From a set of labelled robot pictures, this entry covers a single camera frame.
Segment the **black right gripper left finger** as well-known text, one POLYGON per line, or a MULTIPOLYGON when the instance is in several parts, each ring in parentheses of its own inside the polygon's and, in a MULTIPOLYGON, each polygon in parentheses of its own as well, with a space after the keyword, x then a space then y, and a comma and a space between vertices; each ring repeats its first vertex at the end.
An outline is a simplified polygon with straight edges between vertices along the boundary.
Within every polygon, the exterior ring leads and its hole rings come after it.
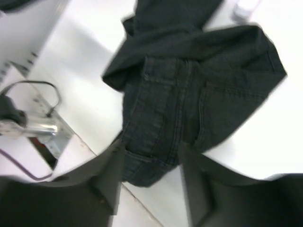
POLYGON ((51 182, 1 177, 2 227, 108 227, 121 190, 124 145, 116 140, 99 156, 51 182))

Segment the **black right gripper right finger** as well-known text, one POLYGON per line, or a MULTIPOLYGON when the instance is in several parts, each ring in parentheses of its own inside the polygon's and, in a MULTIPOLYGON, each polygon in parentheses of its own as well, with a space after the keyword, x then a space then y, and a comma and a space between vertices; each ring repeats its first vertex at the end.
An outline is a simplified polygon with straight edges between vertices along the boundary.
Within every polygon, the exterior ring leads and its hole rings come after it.
POLYGON ((178 158, 192 227, 302 226, 302 174, 252 179, 197 154, 186 143, 178 158))

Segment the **dark denim trousers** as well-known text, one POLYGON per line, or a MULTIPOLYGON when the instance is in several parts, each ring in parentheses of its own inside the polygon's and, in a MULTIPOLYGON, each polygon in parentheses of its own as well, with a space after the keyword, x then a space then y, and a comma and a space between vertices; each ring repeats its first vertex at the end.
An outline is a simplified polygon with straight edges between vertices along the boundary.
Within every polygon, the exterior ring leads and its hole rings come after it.
POLYGON ((122 180, 150 187, 178 164, 181 142, 203 153, 235 132, 286 71, 256 25, 204 31, 219 0, 139 0, 103 74, 124 93, 122 180))

